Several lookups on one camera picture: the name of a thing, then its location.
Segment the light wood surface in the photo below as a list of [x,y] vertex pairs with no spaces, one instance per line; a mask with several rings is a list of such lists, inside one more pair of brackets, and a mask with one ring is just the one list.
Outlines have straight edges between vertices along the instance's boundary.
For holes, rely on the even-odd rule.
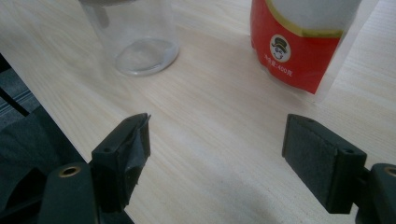
[[286,116],[307,116],[396,163],[396,2],[379,1],[320,104],[260,68],[249,0],[174,0],[177,60],[127,77],[76,0],[0,1],[0,52],[81,155],[148,112],[152,155],[126,208],[136,223],[354,223],[329,215],[281,157]]

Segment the black plastic part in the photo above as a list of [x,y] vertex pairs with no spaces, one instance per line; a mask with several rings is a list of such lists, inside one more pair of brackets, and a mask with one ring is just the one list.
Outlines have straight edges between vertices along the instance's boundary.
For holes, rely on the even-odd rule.
[[46,180],[38,169],[32,169],[9,197],[6,211],[0,213],[0,223],[37,223]]
[[379,163],[373,166],[358,204],[356,223],[396,223],[396,166]]
[[329,213],[350,212],[363,151],[312,119],[288,115],[282,156]]
[[97,224],[91,167],[70,163],[49,174],[38,224]]
[[90,166],[103,212],[121,212],[149,157],[149,116],[125,119],[92,152]]

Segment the screw hole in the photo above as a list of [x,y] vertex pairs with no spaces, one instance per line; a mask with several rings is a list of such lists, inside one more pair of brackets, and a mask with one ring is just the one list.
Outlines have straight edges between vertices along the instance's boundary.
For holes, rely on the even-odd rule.
[[387,172],[388,175],[392,175],[392,176],[396,177],[396,168],[395,167],[387,166],[387,167],[385,167],[385,172]]
[[80,170],[81,170],[81,168],[79,168],[78,166],[67,167],[67,168],[62,169],[62,171],[59,173],[59,176],[60,177],[69,177],[72,175],[76,175]]
[[355,151],[352,149],[344,149],[346,153],[353,154]]

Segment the printed logo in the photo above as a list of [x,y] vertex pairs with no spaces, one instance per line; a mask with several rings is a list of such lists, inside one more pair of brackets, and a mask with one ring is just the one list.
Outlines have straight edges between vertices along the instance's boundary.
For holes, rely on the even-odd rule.
[[287,62],[291,55],[290,45],[282,35],[274,35],[271,38],[270,50],[274,59],[280,63]]

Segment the glass jar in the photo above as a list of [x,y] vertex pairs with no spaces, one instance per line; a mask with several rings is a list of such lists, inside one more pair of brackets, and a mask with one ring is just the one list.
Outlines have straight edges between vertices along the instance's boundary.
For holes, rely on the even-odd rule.
[[127,75],[148,75],[178,54],[169,0],[79,0],[107,58]]

